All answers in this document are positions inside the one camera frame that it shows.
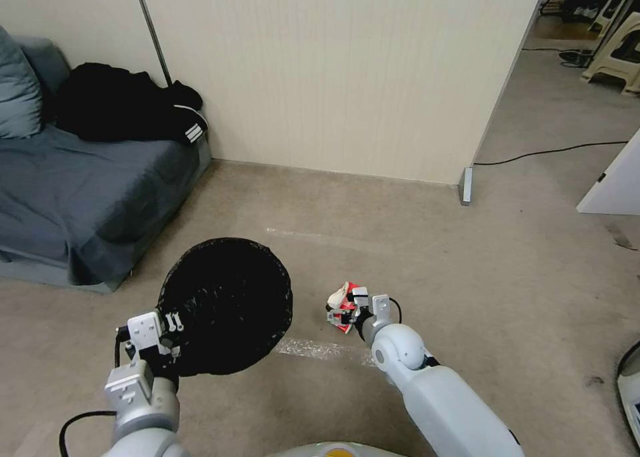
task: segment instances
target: yellow label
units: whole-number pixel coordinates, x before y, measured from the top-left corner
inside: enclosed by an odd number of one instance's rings
[[[353,457],[353,454],[348,450],[338,448],[328,451],[325,457]]]

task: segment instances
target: beige carpet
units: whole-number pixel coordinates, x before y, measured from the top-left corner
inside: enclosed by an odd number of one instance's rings
[[[523,55],[478,158],[631,136],[639,102],[578,76],[553,54]],[[362,345],[328,325],[323,307],[345,280],[365,284],[401,302],[405,322],[526,455],[632,455],[613,367],[640,338],[639,255],[616,246],[603,222],[640,245],[638,221],[575,211],[617,150],[479,167],[469,208],[452,187],[215,163],[115,294],[0,281],[0,456],[54,456],[66,419],[105,407],[114,327],[155,305],[185,250],[219,236],[263,242],[287,266],[289,337]],[[194,456],[329,439],[429,454],[383,375],[351,360],[274,354],[234,376],[183,379],[179,397]],[[109,431],[106,418],[75,424],[70,455],[100,455]]]

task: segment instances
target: gray pillow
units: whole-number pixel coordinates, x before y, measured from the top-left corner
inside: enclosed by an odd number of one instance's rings
[[[40,131],[42,91],[27,58],[0,27],[0,139]]]

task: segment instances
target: plastic stool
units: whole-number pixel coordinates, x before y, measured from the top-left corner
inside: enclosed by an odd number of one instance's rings
[[[591,26],[589,26],[589,31],[596,31],[596,25],[599,25],[600,33],[598,33],[598,38],[601,39],[604,37],[611,22],[614,20],[616,15],[618,15],[618,12],[620,12],[620,9],[625,2],[626,0],[607,0],[607,4],[602,7],[598,16],[591,23]]]
[[[640,92],[640,59],[635,58],[634,60],[637,61],[630,61],[620,57],[634,53],[638,45],[640,45],[640,13],[633,12],[596,54],[589,68],[583,72],[582,78],[588,82],[596,73],[606,73],[621,78],[627,83],[622,93],[637,94]]]

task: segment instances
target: black mesh basket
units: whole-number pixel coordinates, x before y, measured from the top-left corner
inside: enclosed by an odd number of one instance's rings
[[[180,376],[232,374],[265,357],[291,325],[291,280],[280,260],[257,242],[207,240],[173,266],[157,309],[162,340],[180,346],[174,363]],[[183,328],[167,323],[176,321]]]

